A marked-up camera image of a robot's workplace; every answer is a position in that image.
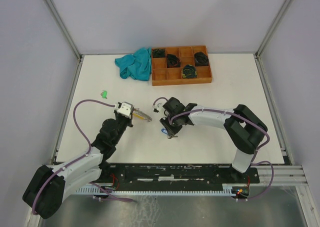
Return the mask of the blue tag key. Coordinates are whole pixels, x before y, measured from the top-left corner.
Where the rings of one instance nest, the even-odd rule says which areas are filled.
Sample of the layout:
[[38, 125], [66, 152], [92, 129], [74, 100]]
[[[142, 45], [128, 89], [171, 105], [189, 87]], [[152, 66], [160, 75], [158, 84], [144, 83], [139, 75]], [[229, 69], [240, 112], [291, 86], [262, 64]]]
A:
[[161, 129], [161, 132], [167, 136], [168, 139], [177, 138], [177, 135], [170, 135], [165, 128]]

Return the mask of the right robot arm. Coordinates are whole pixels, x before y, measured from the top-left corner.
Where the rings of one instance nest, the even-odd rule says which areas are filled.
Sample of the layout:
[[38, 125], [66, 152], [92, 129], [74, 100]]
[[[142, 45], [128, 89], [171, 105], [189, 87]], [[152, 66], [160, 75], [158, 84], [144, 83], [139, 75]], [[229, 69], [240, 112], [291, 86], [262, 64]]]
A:
[[248, 168], [261, 149], [270, 141], [268, 127], [244, 104], [235, 108], [209, 108], [196, 103], [184, 105], [177, 98], [169, 98], [163, 105], [160, 119], [169, 139], [175, 138], [183, 126], [208, 126], [225, 130], [236, 147], [229, 176], [236, 183], [248, 176]]

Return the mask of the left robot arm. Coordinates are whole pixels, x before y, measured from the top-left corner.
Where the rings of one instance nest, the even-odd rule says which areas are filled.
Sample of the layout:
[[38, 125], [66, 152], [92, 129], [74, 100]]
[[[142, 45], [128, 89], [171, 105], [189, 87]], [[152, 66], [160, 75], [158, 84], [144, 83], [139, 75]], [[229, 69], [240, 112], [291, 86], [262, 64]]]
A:
[[59, 165], [42, 165], [34, 173], [22, 195], [22, 200], [36, 215], [50, 218], [62, 203], [82, 186], [98, 180], [106, 182], [111, 176], [107, 159], [127, 128], [133, 127], [133, 116], [115, 112], [114, 118], [102, 123], [90, 149]]

